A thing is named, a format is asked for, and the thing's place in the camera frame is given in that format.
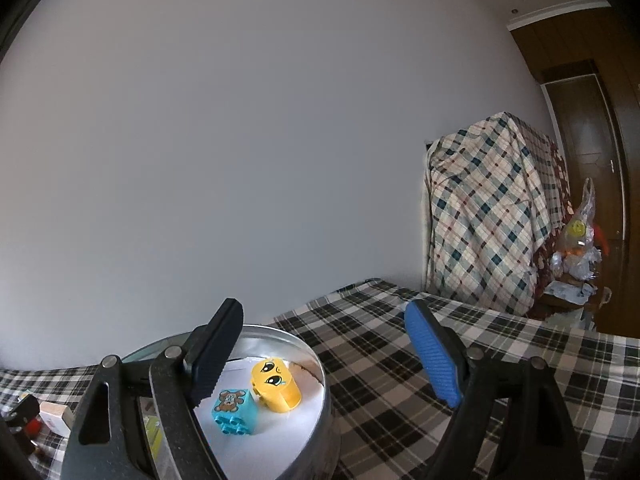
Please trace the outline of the plastic bag with items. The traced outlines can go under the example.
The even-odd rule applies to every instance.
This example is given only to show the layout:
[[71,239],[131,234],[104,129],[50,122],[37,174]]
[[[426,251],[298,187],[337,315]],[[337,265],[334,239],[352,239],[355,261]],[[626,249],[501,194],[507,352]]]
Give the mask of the plastic bag with items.
[[568,274],[576,281],[588,282],[596,277],[596,265],[602,260],[596,247],[596,189],[587,178],[582,187],[582,201],[555,241],[550,269],[556,278]]

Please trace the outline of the black white plaid tablecloth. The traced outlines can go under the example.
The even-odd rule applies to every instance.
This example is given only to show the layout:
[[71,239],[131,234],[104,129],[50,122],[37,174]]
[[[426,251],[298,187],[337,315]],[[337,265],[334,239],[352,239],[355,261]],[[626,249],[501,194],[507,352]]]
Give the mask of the black white plaid tablecloth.
[[55,372],[57,479],[634,479],[639,344],[386,281]]

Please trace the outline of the white Oriental Club box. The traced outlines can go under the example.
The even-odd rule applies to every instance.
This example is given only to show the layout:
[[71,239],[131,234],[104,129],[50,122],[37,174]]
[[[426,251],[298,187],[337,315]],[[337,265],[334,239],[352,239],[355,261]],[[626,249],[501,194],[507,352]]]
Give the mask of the white Oriental Club box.
[[64,404],[43,401],[39,403],[39,416],[54,434],[68,438],[74,426],[74,412]]

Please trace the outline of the blue bear toy block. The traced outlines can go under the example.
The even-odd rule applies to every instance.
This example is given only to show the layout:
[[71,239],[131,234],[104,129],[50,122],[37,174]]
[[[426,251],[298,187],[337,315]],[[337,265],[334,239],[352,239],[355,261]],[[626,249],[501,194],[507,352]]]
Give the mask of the blue bear toy block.
[[212,408],[214,422],[223,434],[254,434],[258,405],[247,389],[224,389]]

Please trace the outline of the yellow crying face toy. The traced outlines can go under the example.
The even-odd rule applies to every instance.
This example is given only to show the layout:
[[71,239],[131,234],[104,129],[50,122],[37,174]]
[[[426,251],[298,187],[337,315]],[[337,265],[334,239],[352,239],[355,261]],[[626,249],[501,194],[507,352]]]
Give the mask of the yellow crying face toy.
[[280,358],[256,363],[250,372],[250,385],[259,400],[275,413],[293,411],[303,399],[292,373]]

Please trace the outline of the round blue metal tin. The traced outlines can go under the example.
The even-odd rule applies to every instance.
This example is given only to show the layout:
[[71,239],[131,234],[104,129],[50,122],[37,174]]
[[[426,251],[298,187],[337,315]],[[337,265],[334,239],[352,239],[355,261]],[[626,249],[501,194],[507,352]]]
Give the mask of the round blue metal tin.
[[229,479],[329,479],[341,438],[326,373],[301,339],[243,326],[213,393],[194,410]]

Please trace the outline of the red white tape roll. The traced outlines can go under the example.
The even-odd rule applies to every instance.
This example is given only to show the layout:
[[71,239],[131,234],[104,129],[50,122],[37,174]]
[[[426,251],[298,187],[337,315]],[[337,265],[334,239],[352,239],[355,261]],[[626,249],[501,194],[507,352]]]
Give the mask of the red white tape roll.
[[34,438],[40,433],[41,427],[42,422],[38,418],[34,418],[26,425],[25,432],[29,437]]

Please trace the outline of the plaid cloth covered furniture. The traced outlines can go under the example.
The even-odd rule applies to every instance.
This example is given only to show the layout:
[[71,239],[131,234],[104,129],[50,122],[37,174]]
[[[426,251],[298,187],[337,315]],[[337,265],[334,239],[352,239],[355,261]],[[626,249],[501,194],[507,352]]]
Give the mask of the plaid cloth covered furniture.
[[509,112],[434,141],[424,156],[423,289],[526,315],[544,252],[573,212],[563,169],[556,144]]

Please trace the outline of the dark wooden wardrobe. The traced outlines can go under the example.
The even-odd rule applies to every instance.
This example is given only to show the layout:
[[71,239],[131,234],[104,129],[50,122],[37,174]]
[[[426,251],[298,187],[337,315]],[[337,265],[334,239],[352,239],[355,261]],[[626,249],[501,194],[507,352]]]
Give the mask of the dark wooden wardrobe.
[[638,336],[639,36],[610,8],[547,18],[512,36],[550,108],[572,199],[586,179],[596,187],[601,283],[612,292],[597,329]]

